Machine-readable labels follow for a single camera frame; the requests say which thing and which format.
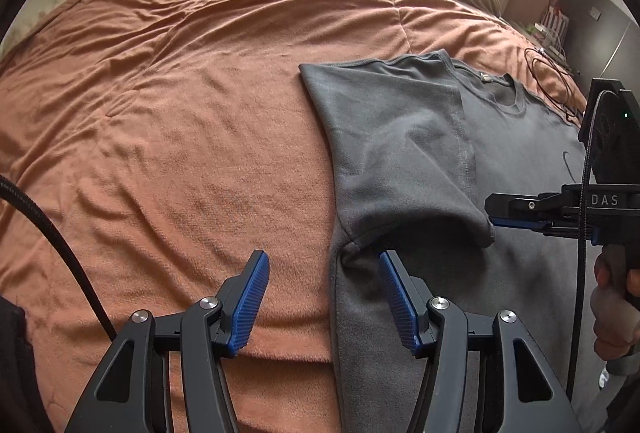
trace blue gripper pad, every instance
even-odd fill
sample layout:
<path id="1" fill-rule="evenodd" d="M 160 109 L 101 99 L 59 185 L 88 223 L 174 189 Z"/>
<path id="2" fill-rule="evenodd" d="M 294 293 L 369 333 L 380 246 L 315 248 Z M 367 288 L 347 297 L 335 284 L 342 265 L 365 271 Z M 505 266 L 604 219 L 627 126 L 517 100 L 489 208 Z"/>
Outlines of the blue gripper pad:
<path id="1" fill-rule="evenodd" d="M 255 317 L 260 309 L 264 291 L 269 282 L 269 257 L 260 251 L 260 257 L 255 262 L 252 272 L 244 283 L 244 290 L 238 301 L 238 305 L 231 314 L 230 339 L 227 345 L 230 357 L 238 354 L 238 350 L 244 348 L 249 342 L 249 335 L 254 327 Z"/>
<path id="2" fill-rule="evenodd" d="M 396 322 L 402 345 L 415 357 L 422 349 L 418 315 L 388 253 L 380 255 L 380 276 L 386 301 Z"/>

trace bed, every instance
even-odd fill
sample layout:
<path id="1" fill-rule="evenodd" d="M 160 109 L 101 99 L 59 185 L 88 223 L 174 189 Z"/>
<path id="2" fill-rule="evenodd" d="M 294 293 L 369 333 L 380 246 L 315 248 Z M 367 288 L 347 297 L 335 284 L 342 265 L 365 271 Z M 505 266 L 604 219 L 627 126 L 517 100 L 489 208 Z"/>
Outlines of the bed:
<path id="1" fill-rule="evenodd" d="M 184 310 L 254 248 L 268 251 L 252 339 L 225 366 L 247 432 L 346 427 L 328 302 L 332 161 L 300 63 L 444 48 L 508 72 L 549 110 L 558 105 L 542 90 L 585 106 L 551 70 L 534 80 L 529 44 L 500 19 L 498 0 L 30 2 L 2 43 L 0 174 L 59 227 L 117 328 L 139 307 Z M 556 283 L 570 292 L 574 282 Z M 63 431 L 108 339 L 64 264 L 6 205 L 0 293 L 27 313 L 42 400 Z M 588 379 L 599 365 L 585 328 Z M 558 343 L 532 332 L 562 366 L 565 334 Z M 172 376 L 175 428 L 185 431 L 175 363 Z"/>

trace human hand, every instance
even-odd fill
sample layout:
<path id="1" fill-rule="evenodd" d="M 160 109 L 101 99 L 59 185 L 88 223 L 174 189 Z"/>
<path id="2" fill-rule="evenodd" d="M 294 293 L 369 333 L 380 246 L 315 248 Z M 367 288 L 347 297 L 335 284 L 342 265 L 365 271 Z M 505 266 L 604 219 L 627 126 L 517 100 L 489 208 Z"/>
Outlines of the human hand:
<path id="1" fill-rule="evenodd" d="M 622 357 L 640 339 L 640 311 L 625 301 L 625 291 L 640 296 L 640 269 L 625 276 L 625 249 L 603 247 L 593 268 L 598 286 L 591 293 L 596 318 L 593 349 L 604 361 Z"/>

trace metal screw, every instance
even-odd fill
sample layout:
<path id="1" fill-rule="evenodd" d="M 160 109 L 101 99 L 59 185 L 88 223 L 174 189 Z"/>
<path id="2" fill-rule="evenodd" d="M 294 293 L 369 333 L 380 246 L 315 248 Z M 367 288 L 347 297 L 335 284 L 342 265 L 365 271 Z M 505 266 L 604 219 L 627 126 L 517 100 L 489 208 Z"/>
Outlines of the metal screw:
<path id="1" fill-rule="evenodd" d="M 134 323 L 144 323 L 149 318 L 149 312 L 146 310 L 136 310 L 131 315 L 131 321 Z"/>
<path id="2" fill-rule="evenodd" d="M 216 297 L 208 296 L 200 300 L 200 308 L 212 309 L 217 306 L 218 306 L 218 298 Z"/>
<path id="3" fill-rule="evenodd" d="M 510 310 L 503 310 L 500 312 L 500 319 L 505 323 L 515 323 L 516 314 Z"/>
<path id="4" fill-rule="evenodd" d="M 449 308 L 449 301 L 441 297 L 434 297 L 431 299 L 431 306 L 437 310 L 446 310 Z"/>

